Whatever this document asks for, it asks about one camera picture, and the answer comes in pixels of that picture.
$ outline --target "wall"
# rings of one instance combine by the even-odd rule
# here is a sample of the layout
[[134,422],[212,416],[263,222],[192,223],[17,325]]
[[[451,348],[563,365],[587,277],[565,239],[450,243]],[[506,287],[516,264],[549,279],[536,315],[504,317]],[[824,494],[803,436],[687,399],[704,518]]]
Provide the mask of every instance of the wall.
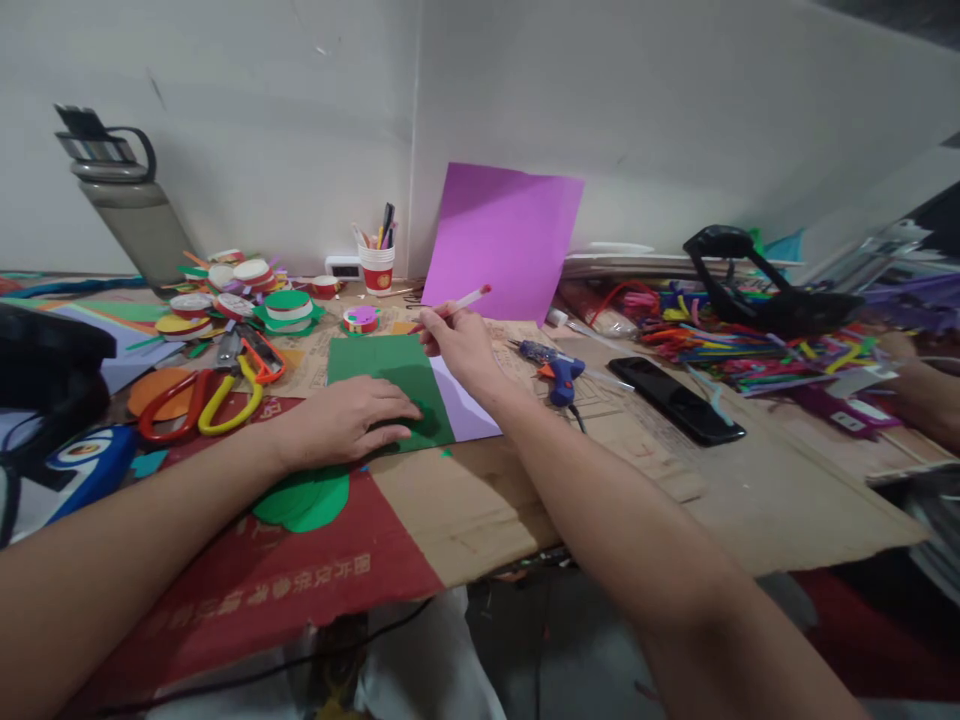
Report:
[[960,55],[793,0],[424,0],[420,68],[411,274],[451,160],[586,178],[575,247],[677,251],[811,226],[960,129]]
[[54,102],[146,131],[203,251],[269,248],[304,272],[350,251],[350,221],[375,228],[387,199],[408,200],[419,8],[0,4],[0,267],[132,269],[75,187]]

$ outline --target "water bottle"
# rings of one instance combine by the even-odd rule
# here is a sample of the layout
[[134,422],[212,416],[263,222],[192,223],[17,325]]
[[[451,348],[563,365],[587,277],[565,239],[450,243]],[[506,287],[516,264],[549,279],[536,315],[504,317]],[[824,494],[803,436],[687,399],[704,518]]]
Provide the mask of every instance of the water bottle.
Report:
[[[70,172],[110,232],[120,243],[153,292],[167,300],[177,294],[165,285],[183,282],[177,267],[192,265],[184,251],[196,254],[170,200],[154,177],[157,156],[146,134],[132,127],[105,128],[90,108],[55,105],[67,132],[55,133],[67,155]],[[139,138],[147,167],[137,163],[130,145],[111,132]]]

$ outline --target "hand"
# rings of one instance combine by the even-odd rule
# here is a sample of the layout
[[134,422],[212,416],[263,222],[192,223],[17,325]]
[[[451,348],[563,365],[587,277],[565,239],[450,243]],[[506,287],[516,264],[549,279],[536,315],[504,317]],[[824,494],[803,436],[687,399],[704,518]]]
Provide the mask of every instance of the hand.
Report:
[[269,433],[287,471],[296,472],[359,460],[410,437],[410,429],[403,425],[371,430],[372,425],[422,417],[420,408],[396,385],[363,375],[333,383],[259,427]]
[[493,356],[490,335],[480,315],[467,308],[446,320],[437,314],[452,304],[447,302],[420,312],[420,322],[426,328],[420,333],[420,344],[428,357],[442,355],[453,376],[475,395],[475,390],[506,376]]

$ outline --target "black phone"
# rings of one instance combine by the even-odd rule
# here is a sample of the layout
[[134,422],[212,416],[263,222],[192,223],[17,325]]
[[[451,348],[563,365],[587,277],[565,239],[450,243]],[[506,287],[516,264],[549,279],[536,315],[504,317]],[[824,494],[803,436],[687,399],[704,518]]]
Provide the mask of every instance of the black phone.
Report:
[[747,434],[736,423],[728,425],[710,403],[645,358],[617,358],[607,367],[700,445],[722,445]]

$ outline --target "person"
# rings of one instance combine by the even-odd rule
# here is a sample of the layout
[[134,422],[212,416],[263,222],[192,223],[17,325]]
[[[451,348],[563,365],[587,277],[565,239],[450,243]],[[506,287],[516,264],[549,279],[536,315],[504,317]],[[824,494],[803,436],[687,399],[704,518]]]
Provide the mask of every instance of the person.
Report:
[[[517,392],[479,315],[460,310],[444,321],[427,309],[421,322],[427,355],[443,356],[512,441],[580,567],[634,630],[671,717],[867,717],[692,516],[633,466]],[[419,417],[386,380],[334,383],[4,550],[5,716],[54,715],[204,544],[273,483],[357,460],[410,432],[376,424]]]
[[[919,338],[923,357],[909,335],[887,331],[879,336],[877,347],[900,363],[897,377],[883,384],[894,395],[890,398],[897,417],[923,432],[954,455],[960,454],[960,370],[957,341],[952,330],[942,338]],[[943,363],[943,370],[925,361]]]

